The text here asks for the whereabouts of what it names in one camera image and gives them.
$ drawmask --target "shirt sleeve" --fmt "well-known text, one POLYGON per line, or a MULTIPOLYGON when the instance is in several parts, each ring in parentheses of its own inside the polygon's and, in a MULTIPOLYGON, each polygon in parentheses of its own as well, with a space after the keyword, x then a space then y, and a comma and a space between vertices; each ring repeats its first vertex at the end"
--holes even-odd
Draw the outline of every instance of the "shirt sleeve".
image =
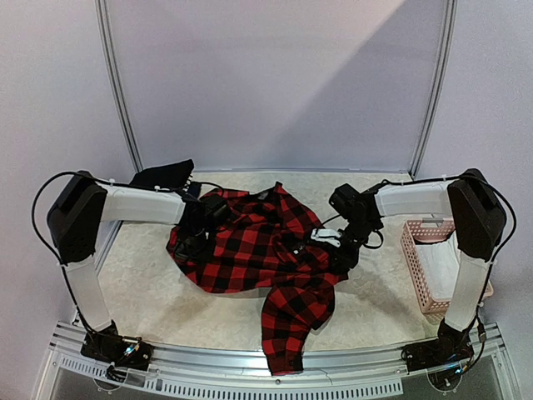
POLYGON ((262 346, 272 375, 303 371, 301 351, 311 329, 333 314, 333 286, 273 287, 262 309, 262 346))

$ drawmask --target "pink basket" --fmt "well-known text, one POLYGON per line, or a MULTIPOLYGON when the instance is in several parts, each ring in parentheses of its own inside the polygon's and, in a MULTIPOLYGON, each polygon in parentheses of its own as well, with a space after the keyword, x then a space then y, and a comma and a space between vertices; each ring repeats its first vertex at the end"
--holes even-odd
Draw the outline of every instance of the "pink basket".
MULTIPOLYGON (((401 235, 401 246, 406 255, 409 272, 415 285, 418 304, 423 314, 443 313, 450 306, 450 299, 435 300, 427 286, 426 277, 418 252, 416 251, 415 240, 422 243, 442 242, 455 231, 456 226, 452 219, 412 219, 406 222, 401 235)), ((494 294, 491 283, 487 285, 483 298, 488 298, 494 294)))

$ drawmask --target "red and black plaid shirt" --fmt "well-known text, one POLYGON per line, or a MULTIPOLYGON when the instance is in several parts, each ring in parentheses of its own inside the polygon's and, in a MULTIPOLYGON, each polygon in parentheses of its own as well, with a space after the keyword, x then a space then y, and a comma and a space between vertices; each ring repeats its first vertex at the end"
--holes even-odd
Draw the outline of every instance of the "red and black plaid shirt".
POLYGON ((271 373, 303 370, 301 350, 311 329, 333 313, 333 285, 347 279, 332 273, 326 250, 308 243, 318 217, 280 183, 252 195, 237 190, 206 194, 224 197, 232 215, 221 226, 209 262, 174 255, 179 227, 167 250, 196 285, 210 293, 271 288, 262 309, 262 347, 271 373))

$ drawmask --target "robotic arm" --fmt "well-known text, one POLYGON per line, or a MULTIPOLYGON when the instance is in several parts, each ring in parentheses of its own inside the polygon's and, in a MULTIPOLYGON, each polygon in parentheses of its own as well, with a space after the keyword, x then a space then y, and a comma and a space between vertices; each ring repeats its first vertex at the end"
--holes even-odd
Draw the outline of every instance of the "robotic arm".
MULTIPOLYGON (((365 192, 345 184, 331 195, 330 204, 348 225, 339 232, 317 229, 311 235, 311 239, 333 246, 333 267, 352 268, 357 264, 360 247, 367 244, 373 232, 383 228, 384 217, 437 214, 454 218, 461 250, 454 296, 438 338, 430 346, 427 342, 416 343, 404 349, 410 371, 446 363, 465 348, 471 350, 467 333, 476 320, 491 258, 506 224, 503 207, 484 181, 479 171, 468 170, 450 181, 402 185, 383 182, 365 192)), ((216 231, 229 212, 219 196, 198 200, 181 190, 134 188, 98 180, 88 172, 75 174, 52 205, 47 223, 67 285, 87 329, 82 355, 144 370, 152 355, 152 347, 139 337, 119 336, 109 316, 93 259, 100 222, 178 224, 180 233, 186 236, 183 253, 187 255, 188 248, 198 248, 209 240, 209 233, 216 231)))

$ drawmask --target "red fabric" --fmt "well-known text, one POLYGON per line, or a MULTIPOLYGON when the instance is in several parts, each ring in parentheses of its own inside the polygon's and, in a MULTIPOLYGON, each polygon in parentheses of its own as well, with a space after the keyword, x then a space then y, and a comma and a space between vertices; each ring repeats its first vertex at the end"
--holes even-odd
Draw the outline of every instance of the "red fabric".
POLYGON ((209 293, 271 288, 262 309, 262 347, 273 375, 303 370, 301 350, 311 329, 333 313, 333 285, 346 273, 329 271, 329 254, 308 238, 318 217, 280 183, 259 194, 237 190, 208 193, 224 197, 232 215, 221 226, 210 262, 174 256, 179 227, 167 250, 178 267, 209 293))

